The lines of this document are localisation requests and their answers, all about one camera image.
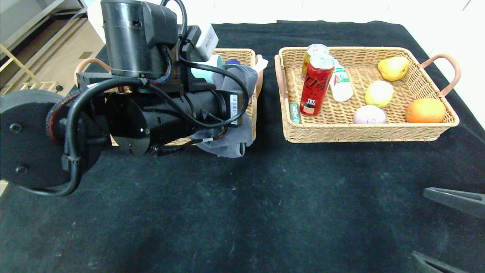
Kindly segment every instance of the gray cloth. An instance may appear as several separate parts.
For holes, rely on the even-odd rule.
[[[246,65],[224,65],[222,67],[227,71],[236,75],[243,83],[245,83],[249,99],[254,92],[258,74],[254,69]],[[224,75],[214,73],[212,80],[219,90],[241,90],[239,84],[234,80],[225,77]],[[253,144],[253,135],[251,128],[251,119],[247,113],[242,115],[242,125],[239,127],[229,127],[226,134],[220,138],[209,142],[198,143],[197,146],[206,152],[216,154],[219,156],[236,158],[244,155],[246,147]],[[197,133],[191,135],[190,139],[209,138],[216,136],[221,132],[222,128],[201,129]]]

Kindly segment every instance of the yellow pear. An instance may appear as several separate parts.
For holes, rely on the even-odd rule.
[[[401,56],[384,59],[377,64],[382,77],[392,82],[402,79],[408,68],[409,61]]]

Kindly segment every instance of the yellow can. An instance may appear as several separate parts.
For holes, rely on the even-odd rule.
[[[316,53],[328,54],[329,50],[326,45],[322,44],[311,44],[307,47],[307,51],[305,52],[305,57],[303,59],[303,66],[302,66],[302,73],[301,77],[302,80],[305,80],[305,76],[307,75],[307,65],[310,60],[310,57]]]

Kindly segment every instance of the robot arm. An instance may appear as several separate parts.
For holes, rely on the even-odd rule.
[[[192,62],[206,61],[217,37],[187,26],[185,8],[175,1],[181,26],[166,0],[160,6],[102,0],[111,73],[78,73],[79,89],[65,98],[43,90],[1,98],[2,179],[32,193],[65,196],[111,146],[109,135],[128,153],[146,154],[201,128],[221,128],[222,136],[227,126],[240,125],[249,102],[244,83]],[[201,39],[205,47],[197,46]],[[221,73],[242,92],[216,90],[191,68]],[[235,106],[236,115],[230,111]]]

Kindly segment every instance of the white bottle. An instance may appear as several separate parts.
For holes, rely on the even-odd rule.
[[[330,89],[332,97],[338,102],[350,99],[354,93],[345,68],[337,60],[335,60],[334,72],[330,78]]]

